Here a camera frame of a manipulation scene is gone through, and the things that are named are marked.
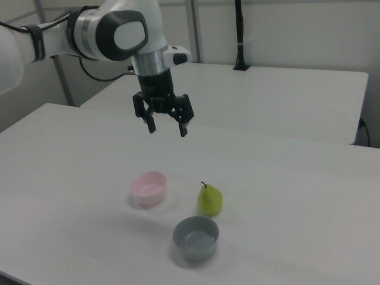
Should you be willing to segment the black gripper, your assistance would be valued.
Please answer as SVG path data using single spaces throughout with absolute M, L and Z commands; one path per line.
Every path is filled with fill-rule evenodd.
M 194 111 L 187 94 L 174 95 L 170 69 L 156 75 L 138 76 L 141 91 L 133 95 L 135 115 L 148 126 L 149 133 L 156 131 L 153 112 L 170 114 L 178 123 L 181 137 L 188 133 L 187 126 L 194 117 Z

